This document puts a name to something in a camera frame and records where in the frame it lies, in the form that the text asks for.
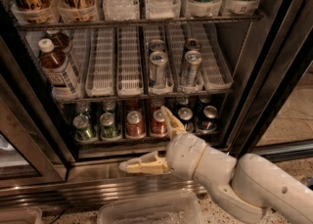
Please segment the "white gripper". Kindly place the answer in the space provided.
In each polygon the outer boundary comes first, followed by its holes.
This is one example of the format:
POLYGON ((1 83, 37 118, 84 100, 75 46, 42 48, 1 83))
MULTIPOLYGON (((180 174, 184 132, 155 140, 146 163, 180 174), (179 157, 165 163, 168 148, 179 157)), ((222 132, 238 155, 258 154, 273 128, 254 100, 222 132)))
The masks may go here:
POLYGON ((186 133, 184 124, 166 106, 160 108, 168 136, 172 139, 166 149, 166 158, 158 151, 123 161, 118 168, 132 174, 164 174, 169 172, 182 179, 192 179, 203 151, 205 140, 186 133))

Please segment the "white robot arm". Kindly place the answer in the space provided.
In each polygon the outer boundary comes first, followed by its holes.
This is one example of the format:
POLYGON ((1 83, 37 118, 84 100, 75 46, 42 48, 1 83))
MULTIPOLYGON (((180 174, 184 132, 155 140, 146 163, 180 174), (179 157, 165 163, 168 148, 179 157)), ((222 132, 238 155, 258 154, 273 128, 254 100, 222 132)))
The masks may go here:
POLYGON ((313 191, 276 164, 256 154, 226 155, 193 133, 167 107, 160 108, 170 142, 156 152, 119 165, 127 173, 172 175, 202 185, 211 199, 246 224, 257 224, 273 208, 291 224, 313 224, 313 191))

